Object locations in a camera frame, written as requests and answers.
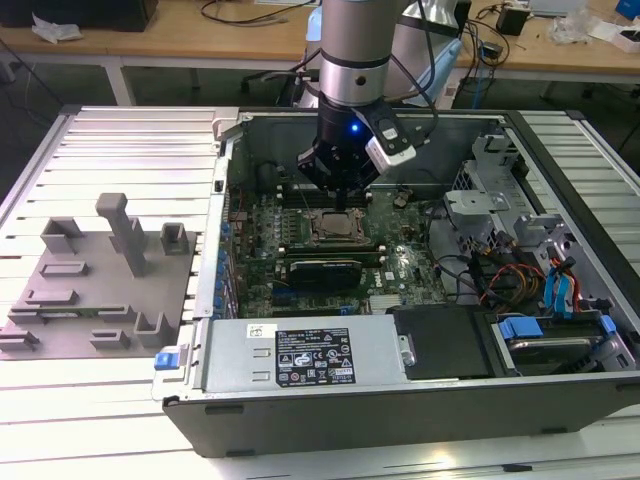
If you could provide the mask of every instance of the robotic arm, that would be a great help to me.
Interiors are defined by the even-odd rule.
[[[424,134],[405,131],[383,100],[395,26],[409,3],[323,3],[318,130],[298,169],[335,195],[337,209],[425,142]]]

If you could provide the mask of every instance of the white paper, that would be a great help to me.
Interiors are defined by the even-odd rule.
[[[57,25],[55,23],[45,22],[33,13],[31,16],[33,17],[33,23],[35,23],[35,25],[31,27],[31,30],[47,42],[58,43],[59,41],[83,38],[83,35],[80,33],[80,28],[77,25]]]
[[[624,27],[598,19],[589,30],[589,35],[605,42],[611,42]]]

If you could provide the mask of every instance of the floor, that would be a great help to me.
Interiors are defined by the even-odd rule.
[[[186,69],[129,68],[139,105],[247,105],[275,104],[281,83],[253,82],[250,93],[240,92],[240,79],[248,72],[201,70],[202,87],[190,88]],[[24,67],[0,94],[0,200],[13,185],[56,116],[58,106]],[[36,74],[66,104],[114,105],[106,75],[100,67],[38,65]],[[550,100],[540,98],[541,82],[496,80],[484,94],[481,108],[526,110],[579,110],[614,147],[618,148],[640,121],[640,101],[631,98],[632,85],[597,85],[591,98],[583,98],[584,85],[559,83]],[[470,85],[454,104],[471,108],[475,86]],[[627,142],[623,158],[640,170],[640,131]]]

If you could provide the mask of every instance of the sticker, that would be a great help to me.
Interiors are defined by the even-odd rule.
[[[275,337],[281,387],[356,383],[349,329],[287,330],[275,332]]]
[[[275,338],[278,325],[275,323],[250,323],[247,325],[247,338]]]

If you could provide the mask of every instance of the motherboard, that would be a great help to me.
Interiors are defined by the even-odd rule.
[[[425,212],[403,189],[346,210],[318,193],[234,192],[229,221],[240,318],[385,313],[446,301],[424,241]]]

